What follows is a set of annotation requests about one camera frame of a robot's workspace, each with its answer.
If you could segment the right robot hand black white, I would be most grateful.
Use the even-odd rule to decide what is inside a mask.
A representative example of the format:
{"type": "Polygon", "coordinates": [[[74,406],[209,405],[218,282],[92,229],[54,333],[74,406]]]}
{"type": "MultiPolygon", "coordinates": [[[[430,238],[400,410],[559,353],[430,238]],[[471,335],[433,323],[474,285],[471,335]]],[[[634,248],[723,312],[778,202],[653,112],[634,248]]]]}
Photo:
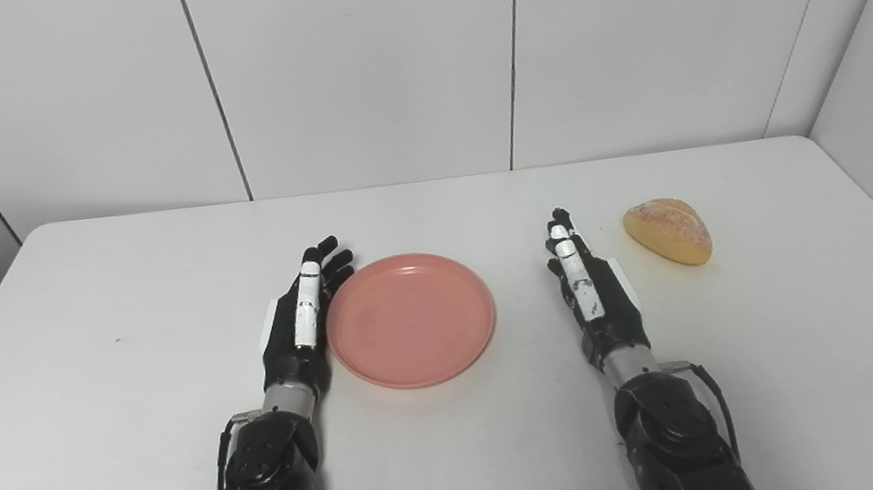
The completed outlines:
{"type": "Polygon", "coordinates": [[[642,311],[613,264],[586,245],[566,209],[551,212],[546,234],[548,269],[557,277],[562,301],[580,329],[582,354],[589,365],[603,371],[608,358],[621,352],[639,354],[653,365],[642,311]]]}

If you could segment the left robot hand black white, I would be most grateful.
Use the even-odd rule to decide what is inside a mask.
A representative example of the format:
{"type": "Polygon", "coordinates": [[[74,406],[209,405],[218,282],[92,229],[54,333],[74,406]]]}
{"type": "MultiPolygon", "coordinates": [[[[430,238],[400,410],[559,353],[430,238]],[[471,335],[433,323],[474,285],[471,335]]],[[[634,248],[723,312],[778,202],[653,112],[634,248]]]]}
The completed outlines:
{"type": "Polygon", "coordinates": [[[276,386],[301,386],[319,400],[331,386],[327,312],[333,296],[355,273],[353,259],[336,235],[302,254],[299,274],[274,307],[261,357],[265,392],[276,386]]]}

